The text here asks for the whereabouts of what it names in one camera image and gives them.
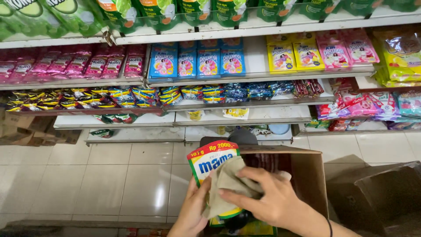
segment human hand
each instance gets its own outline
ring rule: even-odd
[[[195,237],[206,227],[208,219],[204,218],[202,213],[205,209],[206,194],[211,189],[211,182],[211,177],[208,176],[198,188],[192,176],[179,217],[168,233],[168,237]]]
[[[225,201],[251,211],[257,219],[295,232],[309,206],[297,197],[289,181],[290,177],[286,178],[283,174],[290,176],[287,172],[279,175],[251,167],[244,167],[237,173],[240,178],[247,177],[260,183],[264,191],[260,200],[236,194],[228,189],[220,189],[219,193]]]

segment tiled floor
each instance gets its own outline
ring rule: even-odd
[[[174,222],[198,143],[0,146],[0,228],[21,219]],[[421,159],[420,133],[295,137],[323,152],[326,179],[365,165]]]

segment hand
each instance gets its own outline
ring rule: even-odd
[[[269,173],[264,169],[251,167],[244,167],[237,173],[237,176],[259,182],[264,190],[264,196],[260,200],[256,200],[236,194],[231,190],[220,189],[219,193],[225,201],[251,211],[254,217],[269,225],[295,232],[294,230],[298,228],[297,225],[302,223],[303,213],[306,213],[309,206],[298,199],[289,179],[282,175]]]
[[[202,213],[205,209],[206,194],[211,189],[211,181],[211,177],[208,176],[198,188],[192,176],[179,217],[168,233],[168,237],[195,237],[206,227],[208,220],[202,216]]]

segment black wristband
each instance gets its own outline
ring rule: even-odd
[[[326,218],[326,220],[328,221],[328,224],[329,224],[330,237],[333,237],[333,230],[332,230],[332,225],[330,224],[330,220],[328,218]]]

